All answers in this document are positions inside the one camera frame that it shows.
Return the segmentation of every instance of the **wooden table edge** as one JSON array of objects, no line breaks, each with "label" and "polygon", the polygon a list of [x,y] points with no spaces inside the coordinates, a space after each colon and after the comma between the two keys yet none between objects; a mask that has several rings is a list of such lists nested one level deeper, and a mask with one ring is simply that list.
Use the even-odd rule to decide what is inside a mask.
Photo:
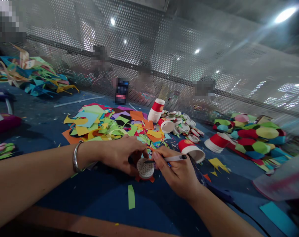
[{"label": "wooden table edge", "polygon": [[16,220],[54,229],[72,231],[98,237],[177,237],[154,230],[103,221],[67,212],[32,206],[21,213]]}]

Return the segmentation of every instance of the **metal mesh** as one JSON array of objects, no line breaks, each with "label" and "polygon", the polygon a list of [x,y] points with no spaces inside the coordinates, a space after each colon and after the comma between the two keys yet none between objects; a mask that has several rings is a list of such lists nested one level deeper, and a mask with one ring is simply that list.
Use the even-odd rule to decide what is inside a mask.
[{"label": "metal mesh", "polygon": [[[243,41],[212,21],[195,24],[122,0],[13,4],[22,9],[27,33],[26,42],[17,45],[79,86],[114,96],[113,79],[127,78],[132,102],[152,106],[159,97],[168,110],[207,123],[232,112],[267,115],[288,138],[299,135],[299,57]],[[218,13],[217,21],[226,17]],[[239,25],[248,27],[245,21]],[[107,70],[90,69],[93,45],[109,49]],[[0,47],[18,54],[9,44]],[[193,82],[199,80],[216,82],[213,101],[193,95]]]}]

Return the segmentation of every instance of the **person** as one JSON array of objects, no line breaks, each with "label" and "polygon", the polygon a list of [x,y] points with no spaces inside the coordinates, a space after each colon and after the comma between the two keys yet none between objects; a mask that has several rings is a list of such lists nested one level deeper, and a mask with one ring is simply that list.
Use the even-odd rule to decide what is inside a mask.
[{"label": "person", "polygon": [[[0,161],[0,227],[75,174],[73,154],[77,144],[24,154]],[[90,141],[77,150],[77,164],[83,169],[100,161],[130,176],[138,175],[128,158],[148,158],[147,146],[136,136],[114,141]],[[190,159],[170,162],[163,157],[179,152],[162,146],[152,157],[171,189],[198,213],[212,236],[262,236],[198,181]]]}]

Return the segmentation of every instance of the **bracelet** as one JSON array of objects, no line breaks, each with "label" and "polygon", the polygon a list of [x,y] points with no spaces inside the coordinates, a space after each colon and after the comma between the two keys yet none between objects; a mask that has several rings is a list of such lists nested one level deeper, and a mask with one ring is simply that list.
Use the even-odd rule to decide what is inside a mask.
[{"label": "bracelet", "polygon": [[83,143],[83,141],[79,141],[79,143],[77,144],[77,146],[76,146],[76,148],[74,150],[74,155],[73,155],[73,169],[74,169],[74,171],[76,173],[80,173],[80,172],[84,171],[84,169],[80,170],[78,168],[78,164],[77,164],[77,150],[78,150],[79,145],[82,144],[82,143]]}]

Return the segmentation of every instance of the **table surface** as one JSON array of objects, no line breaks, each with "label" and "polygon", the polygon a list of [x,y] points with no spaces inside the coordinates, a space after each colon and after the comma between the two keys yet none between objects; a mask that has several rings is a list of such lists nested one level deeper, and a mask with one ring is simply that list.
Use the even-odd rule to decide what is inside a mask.
[{"label": "table surface", "polygon": [[[51,149],[59,144],[61,146],[68,145],[67,140],[61,134],[69,128],[68,125],[63,124],[64,118],[67,113],[75,115],[83,105],[98,102],[110,107],[117,107],[113,98],[105,97],[54,108],[55,104],[92,98],[96,97],[96,94],[85,91],[76,93],[73,90],[73,95],[63,93],[56,98],[33,97],[23,90],[10,87],[7,83],[0,83],[0,88],[7,89],[15,96],[14,114],[21,118],[26,117],[18,128],[0,134],[1,142],[16,144],[17,154]],[[132,105],[145,113],[148,113],[150,109],[137,104]],[[0,102],[0,112],[7,112],[5,102]],[[263,174],[264,171],[252,161],[245,160],[228,149],[224,149],[221,154],[210,151],[204,146],[203,141],[212,136],[215,131],[209,125],[197,124],[197,128],[205,133],[198,145],[204,149],[206,155],[203,165],[197,165],[202,174],[208,174],[212,183],[218,187],[230,190],[236,204],[259,222],[271,236],[285,236],[259,209],[259,206],[268,203],[269,200],[256,191],[251,181]],[[214,171],[214,167],[207,160],[215,157],[230,168],[230,174],[217,171],[218,177],[216,177],[210,173]],[[66,180],[39,200],[36,205],[55,211],[173,235],[197,236],[203,234],[210,236],[199,216],[170,189],[160,171],[155,171],[154,178],[154,183],[136,182],[134,178],[118,170],[98,164],[97,170],[85,170]],[[128,209],[127,191],[127,186],[130,184],[133,185],[135,191],[136,203],[136,208],[131,210]],[[276,204],[283,211],[289,209],[285,202]],[[230,207],[265,236],[252,219],[241,214],[234,207]]]}]

